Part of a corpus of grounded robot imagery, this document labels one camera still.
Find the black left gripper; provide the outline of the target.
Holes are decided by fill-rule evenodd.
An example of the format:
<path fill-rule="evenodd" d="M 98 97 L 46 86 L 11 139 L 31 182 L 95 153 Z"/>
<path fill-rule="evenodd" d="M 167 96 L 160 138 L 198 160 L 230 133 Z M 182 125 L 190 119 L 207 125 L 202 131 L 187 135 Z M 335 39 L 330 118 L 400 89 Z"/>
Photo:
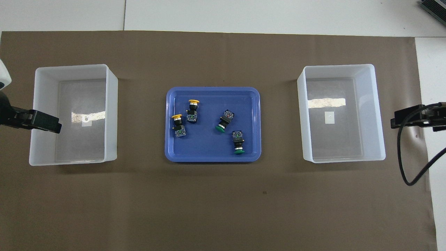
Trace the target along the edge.
<path fill-rule="evenodd" d="M 59 134 L 62 129 L 62 124 L 58 117 L 38 110 L 32 109 L 31 113 L 29 113 L 29 110 L 13 107 L 3 92 L 0 92 L 0 124 L 18 129 L 39 129 L 56 134 Z"/>

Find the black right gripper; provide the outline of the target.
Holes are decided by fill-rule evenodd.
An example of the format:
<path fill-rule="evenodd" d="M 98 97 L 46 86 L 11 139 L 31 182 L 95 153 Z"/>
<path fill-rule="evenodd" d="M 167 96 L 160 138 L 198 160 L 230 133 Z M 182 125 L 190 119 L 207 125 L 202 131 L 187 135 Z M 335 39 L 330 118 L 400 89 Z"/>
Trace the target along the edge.
<path fill-rule="evenodd" d="M 433 132 L 446 130 L 446 102 L 415 105 L 397 110 L 393 115 L 391 129 L 397 129 L 403 124 L 403 127 L 433 128 Z"/>

